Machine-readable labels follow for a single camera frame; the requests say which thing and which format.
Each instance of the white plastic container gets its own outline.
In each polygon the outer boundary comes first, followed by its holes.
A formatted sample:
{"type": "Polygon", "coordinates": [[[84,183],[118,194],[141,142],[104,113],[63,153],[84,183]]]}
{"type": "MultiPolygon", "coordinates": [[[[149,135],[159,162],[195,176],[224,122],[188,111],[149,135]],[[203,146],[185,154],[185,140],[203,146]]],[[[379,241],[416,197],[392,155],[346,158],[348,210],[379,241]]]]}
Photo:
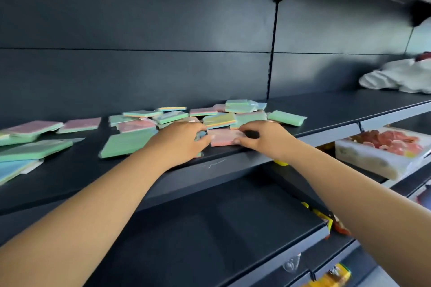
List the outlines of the white plastic container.
{"type": "Polygon", "coordinates": [[[430,135],[392,127],[382,127],[379,128],[378,131],[380,133],[385,131],[398,131],[404,132],[408,136],[416,136],[419,138],[417,144],[422,146],[424,150],[416,157],[409,158],[372,148],[348,139],[342,139],[335,141],[335,156],[339,160],[351,163],[359,168],[374,172],[389,179],[389,181],[383,183],[383,185],[387,187],[393,186],[398,181],[401,181],[431,162],[431,156],[427,157],[427,155],[431,153],[430,135]]]}

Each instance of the forearm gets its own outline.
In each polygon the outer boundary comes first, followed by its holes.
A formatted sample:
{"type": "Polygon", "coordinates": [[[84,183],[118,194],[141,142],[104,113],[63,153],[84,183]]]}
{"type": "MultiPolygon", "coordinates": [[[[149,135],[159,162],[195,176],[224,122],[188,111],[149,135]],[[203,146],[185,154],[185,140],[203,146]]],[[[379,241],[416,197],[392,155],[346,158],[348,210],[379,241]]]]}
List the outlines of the forearm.
{"type": "Polygon", "coordinates": [[[164,171],[138,153],[0,248],[0,285],[82,286],[164,171]]]}
{"type": "Polygon", "coordinates": [[[424,286],[431,213],[300,141],[290,164],[402,286],[424,286]]]}

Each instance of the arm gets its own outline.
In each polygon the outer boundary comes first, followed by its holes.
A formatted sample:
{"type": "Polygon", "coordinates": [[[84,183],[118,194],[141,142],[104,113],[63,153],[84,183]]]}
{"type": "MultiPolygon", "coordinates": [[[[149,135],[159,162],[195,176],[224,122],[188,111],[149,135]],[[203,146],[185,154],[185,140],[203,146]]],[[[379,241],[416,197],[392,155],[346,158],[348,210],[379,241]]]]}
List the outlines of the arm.
{"type": "Polygon", "coordinates": [[[400,286],[428,286],[431,212],[307,145],[274,122],[255,121],[241,131],[260,138],[238,142],[292,165],[400,286]]]}
{"type": "Polygon", "coordinates": [[[0,286],[82,286],[164,171],[210,143],[178,122],[0,248],[0,286]]]}

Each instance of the scratch mark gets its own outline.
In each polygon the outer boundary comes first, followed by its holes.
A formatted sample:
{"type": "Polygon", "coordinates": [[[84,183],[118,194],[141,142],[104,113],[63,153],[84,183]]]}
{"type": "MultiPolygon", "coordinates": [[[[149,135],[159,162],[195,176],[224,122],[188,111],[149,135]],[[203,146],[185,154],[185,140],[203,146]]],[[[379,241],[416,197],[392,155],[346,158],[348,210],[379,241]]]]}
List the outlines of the scratch mark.
{"type": "Polygon", "coordinates": [[[218,165],[219,163],[222,163],[222,162],[223,162],[223,161],[225,161],[225,160],[227,160],[227,159],[223,159],[222,161],[219,161],[219,162],[213,163],[212,165],[218,165]]]}

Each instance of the hand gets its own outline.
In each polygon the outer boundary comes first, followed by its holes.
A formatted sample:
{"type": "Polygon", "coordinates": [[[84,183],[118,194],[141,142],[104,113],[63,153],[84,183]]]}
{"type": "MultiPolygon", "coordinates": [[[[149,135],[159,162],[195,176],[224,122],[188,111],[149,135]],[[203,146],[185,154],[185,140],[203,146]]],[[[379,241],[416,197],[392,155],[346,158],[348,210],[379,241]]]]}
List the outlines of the hand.
{"type": "Polygon", "coordinates": [[[207,128],[201,122],[174,122],[154,135],[138,152],[148,153],[163,164],[163,170],[193,159],[211,142],[211,136],[205,135],[195,141],[196,133],[207,128]]]}
{"type": "Polygon", "coordinates": [[[274,160],[289,163],[300,141],[294,138],[280,124],[264,120],[256,120],[242,125],[240,131],[259,132],[259,138],[239,137],[235,143],[256,150],[274,160]]]}

